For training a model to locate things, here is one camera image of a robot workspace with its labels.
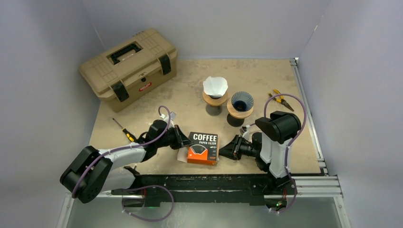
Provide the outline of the blue glass dripper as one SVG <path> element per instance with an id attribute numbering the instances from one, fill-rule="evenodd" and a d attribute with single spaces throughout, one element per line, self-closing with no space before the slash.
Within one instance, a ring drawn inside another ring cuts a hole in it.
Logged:
<path id="1" fill-rule="evenodd" d="M 251 94 L 239 91 L 231 97 L 231 105 L 238 112 L 246 112 L 253 107 L 254 100 Z"/>

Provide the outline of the black orange coffee filter box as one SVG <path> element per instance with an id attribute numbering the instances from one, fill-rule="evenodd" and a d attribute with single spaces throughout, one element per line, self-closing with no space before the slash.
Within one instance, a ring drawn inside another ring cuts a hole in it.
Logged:
<path id="1" fill-rule="evenodd" d="M 212 133 L 190 132 L 192 145 L 188 148 L 187 162 L 216 165 L 219 156 L 219 136 Z"/>

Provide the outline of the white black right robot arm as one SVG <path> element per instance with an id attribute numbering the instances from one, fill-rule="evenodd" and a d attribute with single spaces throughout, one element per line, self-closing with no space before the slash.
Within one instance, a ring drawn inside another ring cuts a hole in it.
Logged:
<path id="1" fill-rule="evenodd" d="M 270 178 L 267 188 L 272 193 L 279 193 L 290 182 L 288 176 L 288 154 L 298 133 L 302 130 L 300 119 L 292 113 L 275 111 L 267 117 L 255 120 L 261 130 L 252 135 L 252 141 L 241 135 L 219 149 L 219 155 L 232 160 L 240 160 L 243 155 L 255 158 L 261 171 Z"/>

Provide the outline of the white paper coffee filter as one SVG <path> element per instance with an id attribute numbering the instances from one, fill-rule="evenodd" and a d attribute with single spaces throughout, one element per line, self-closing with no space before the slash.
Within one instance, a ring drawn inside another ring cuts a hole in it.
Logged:
<path id="1" fill-rule="evenodd" d="M 210 97 L 222 97 L 228 90 L 228 82 L 223 77 L 209 76 L 203 81 L 203 91 Z"/>

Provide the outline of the dark carafe with red rim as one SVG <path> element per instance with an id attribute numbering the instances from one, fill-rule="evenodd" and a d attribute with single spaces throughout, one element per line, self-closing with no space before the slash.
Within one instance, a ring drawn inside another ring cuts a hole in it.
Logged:
<path id="1" fill-rule="evenodd" d="M 232 127 L 240 127 L 244 124 L 244 121 L 244 118 L 236 118 L 230 114 L 227 115 L 227 123 Z"/>

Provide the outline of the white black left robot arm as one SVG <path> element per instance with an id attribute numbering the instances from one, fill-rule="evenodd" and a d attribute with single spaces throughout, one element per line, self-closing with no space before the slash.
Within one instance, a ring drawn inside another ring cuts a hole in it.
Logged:
<path id="1" fill-rule="evenodd" d="M 82 203 L 108 190 L 125 189 L 129 194 L 137 194 L 142 182 L 124 166 L 145 162 L 162 147 L 178 150 L 191 144 L 178 125 L 155 120 L 148 132 L 126 146 L 100 150 L 93 146 L 83 148 L 59 181 Z"/>

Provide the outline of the clear glass carafe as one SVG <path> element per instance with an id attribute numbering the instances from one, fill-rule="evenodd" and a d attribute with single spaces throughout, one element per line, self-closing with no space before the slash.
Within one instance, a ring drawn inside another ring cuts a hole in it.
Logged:
<path id="1" fill-rule="evenodd" d="M 205 107 L 205 110 L 207 112 L 207 114 L 211 115 L 211 116 L 218 116 L 219 114 L 222 113 L 222 106 L 212 106 L 207 104 Z"/>

